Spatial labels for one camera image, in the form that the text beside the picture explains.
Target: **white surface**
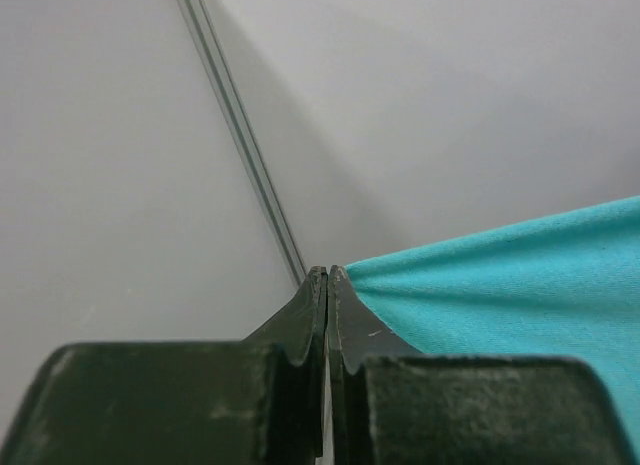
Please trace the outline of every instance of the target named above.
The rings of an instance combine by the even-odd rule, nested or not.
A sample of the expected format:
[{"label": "white surface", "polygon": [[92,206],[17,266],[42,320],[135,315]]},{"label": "white surface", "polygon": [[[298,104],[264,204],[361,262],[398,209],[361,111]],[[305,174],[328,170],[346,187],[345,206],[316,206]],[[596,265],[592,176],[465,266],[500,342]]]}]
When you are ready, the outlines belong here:
[{"label": "white surface", "polygon": [[175,0],[0,0],[0,437],[76,340],[243,337],[293,284]]},{"label": "white surface", "polygon": [[309,264],[640,193],[640,0],[206,0]]}]

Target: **white panel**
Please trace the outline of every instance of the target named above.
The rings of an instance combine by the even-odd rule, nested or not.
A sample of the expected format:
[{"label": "white panel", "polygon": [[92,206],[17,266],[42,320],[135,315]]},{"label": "white panel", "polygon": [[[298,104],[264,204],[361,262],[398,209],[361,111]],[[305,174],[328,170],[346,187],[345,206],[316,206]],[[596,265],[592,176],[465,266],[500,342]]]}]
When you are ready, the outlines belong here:
[{"label": "white panel", "polygon": [[307,263],[640,191],[640,0],[206,2]]},{"label": "white panel", "polygon": [[245,336],[294,292],[175,0],[0,0],[0,436],[76,340]]}]

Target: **teal towel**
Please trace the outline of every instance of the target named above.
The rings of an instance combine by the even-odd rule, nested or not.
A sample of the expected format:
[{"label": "teal towel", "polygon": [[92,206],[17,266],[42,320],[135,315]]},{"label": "teal towel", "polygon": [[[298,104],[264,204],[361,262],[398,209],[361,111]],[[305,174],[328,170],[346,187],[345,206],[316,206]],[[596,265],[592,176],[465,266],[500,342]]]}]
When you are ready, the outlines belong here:
[{"label": "teal towel", "polygon": [[347,267],[425,353],[571,355],[604,380],[640,450],[640,197]]}]

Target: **cloth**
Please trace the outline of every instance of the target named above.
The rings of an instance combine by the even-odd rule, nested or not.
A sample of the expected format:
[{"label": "cloth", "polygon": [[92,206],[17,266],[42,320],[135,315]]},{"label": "cloth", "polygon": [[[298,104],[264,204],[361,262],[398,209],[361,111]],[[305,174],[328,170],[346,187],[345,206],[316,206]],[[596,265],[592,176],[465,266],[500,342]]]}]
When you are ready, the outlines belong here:
[{"label": "cloth", "polygon": [[347,267],[369,309],[433,354],[584,359],[640,450],[640,196]]}]

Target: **white wall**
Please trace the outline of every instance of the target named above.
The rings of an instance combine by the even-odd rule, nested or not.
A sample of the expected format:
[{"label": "white wall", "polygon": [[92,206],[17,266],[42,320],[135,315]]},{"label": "white wall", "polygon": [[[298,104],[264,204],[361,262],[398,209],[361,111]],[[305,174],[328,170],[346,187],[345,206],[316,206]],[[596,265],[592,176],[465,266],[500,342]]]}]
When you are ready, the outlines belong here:
[{"label": "white wall", "polygon": [[0,437],[75,340],[243,337],[293,294],[175,0],[0,0]]},{"label": "white wall", "polygon": [[306,263],[640,193],[640,0],[206,0]]}]

